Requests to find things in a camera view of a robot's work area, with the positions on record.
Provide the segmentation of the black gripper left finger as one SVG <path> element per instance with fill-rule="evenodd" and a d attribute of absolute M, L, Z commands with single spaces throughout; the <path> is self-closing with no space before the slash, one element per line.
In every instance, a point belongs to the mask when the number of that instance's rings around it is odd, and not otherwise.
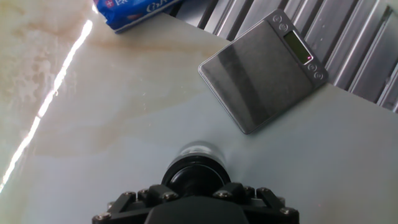
<path fill-rule="evenodd" d="M 127 191 L 122 193 L 107 211 L 95 215 L 91 223 L 145 223 L 153 208 L 177 199 L 179 194 L 162 184 L 152 185 L 138 192 Z"/>

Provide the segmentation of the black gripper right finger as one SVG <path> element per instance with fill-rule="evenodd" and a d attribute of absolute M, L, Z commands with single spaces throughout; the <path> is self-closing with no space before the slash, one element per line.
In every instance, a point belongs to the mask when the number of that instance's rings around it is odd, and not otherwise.
<path fill-rule="evenodd" d="M 266 187 L 255 189 L 230 182 L 213 193 L 213 198 L 237 205 L 248 223 L 299 224 L 299 211 L 287 207 Z"/>

